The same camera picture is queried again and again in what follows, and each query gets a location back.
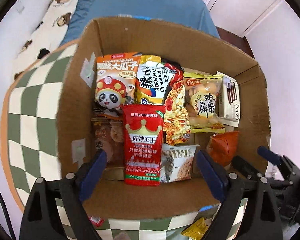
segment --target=panda face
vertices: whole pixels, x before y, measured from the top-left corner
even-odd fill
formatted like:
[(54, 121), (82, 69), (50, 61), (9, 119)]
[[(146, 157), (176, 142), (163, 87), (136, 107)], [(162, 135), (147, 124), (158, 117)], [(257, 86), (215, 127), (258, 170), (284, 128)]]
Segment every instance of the panda face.
[(117, 108), (121, 105), (121, 100), (118, 95), (110, 91), (100, 91), (98, 94), (98, 102), (101, 106), (112, 109)]

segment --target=gold crown graphic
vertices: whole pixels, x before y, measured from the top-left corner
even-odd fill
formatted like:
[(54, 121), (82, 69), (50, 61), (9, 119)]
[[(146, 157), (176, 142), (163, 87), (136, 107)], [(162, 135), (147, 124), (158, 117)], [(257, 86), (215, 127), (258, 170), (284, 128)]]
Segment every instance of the gold crown graphic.
[(146, 128), (147, 121), (145, 119), (142, 119), (140, 123), (141, 123), (141, 127), (137, 130), (130, 129), (130, 125), (127, 123), (125, 125), (125, 127), (126, 127), (128, 133), (139, 134), (139, 135), (143, 135), (143, 136), (145, 136), (145, 135), (158, 135), (159, 132), (162, 130), (162, 126), (159, 125), (156, 131), (154, 131), (154, 132), (149, 131)]

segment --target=black cable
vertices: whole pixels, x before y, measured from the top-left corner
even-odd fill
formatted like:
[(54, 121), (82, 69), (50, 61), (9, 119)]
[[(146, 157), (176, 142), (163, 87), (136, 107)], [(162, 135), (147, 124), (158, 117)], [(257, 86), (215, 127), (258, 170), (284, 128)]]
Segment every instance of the black cable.
[(13, 228), (12, 228), (12, 224), (11, 224), (11, 220), (10, 220), (10, 216), (9, 216), (6, 204), (5, 204), (5, 202), (4, 202), (3, 198), (2, 198), (1, 193), (0, 193), (0, 204), (2, 206), (4, 217), (6, 218), (6, 222), (7, 222), (8, 228), (9, 228), (9, 232), (10, 232), (11, 238), (12, 238), (12, 240), (17, 240), (16, 236), (14, 234)]

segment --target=white snack package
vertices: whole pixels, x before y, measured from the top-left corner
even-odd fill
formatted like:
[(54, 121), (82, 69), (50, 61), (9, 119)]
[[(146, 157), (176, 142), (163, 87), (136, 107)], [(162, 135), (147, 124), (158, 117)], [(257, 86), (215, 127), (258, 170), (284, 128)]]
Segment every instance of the white snack package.
[(162, 144), (160, 182), (191, 179), (195, 150), (199, 145), (170, 146)]
[(223, 124), (238, 127), (240, 120), (239, 85), (236, 80), (221, 72), (223, 75), (222, 86), (219, 93), (219, 117)]

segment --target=checkered tablecloth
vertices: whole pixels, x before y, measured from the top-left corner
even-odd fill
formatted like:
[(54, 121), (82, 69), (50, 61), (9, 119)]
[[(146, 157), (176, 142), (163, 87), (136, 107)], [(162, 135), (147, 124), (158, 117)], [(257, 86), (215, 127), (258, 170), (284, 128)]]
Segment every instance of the checkered tablecloth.
[[(77, 44), (72, 44), (47, 55), (16, 81), (10, 93), (8, 156), (13, 184), (23, 205), (38, 177), (47, 181), (61, 179), (56, 114), (65, 71), (76, 49)], [(75, 239), (62, 201), (56, 202), (68, 238)], [(230, 239), (239, 228), (243, 208), (244, 204), (239, 208)], [(105, 219), (96, 230), (103, 240), (188, 240), (180, 233), (200, 217), (210, 219), (215, 211), (213, 207), (209, 211), (157, 220)]]

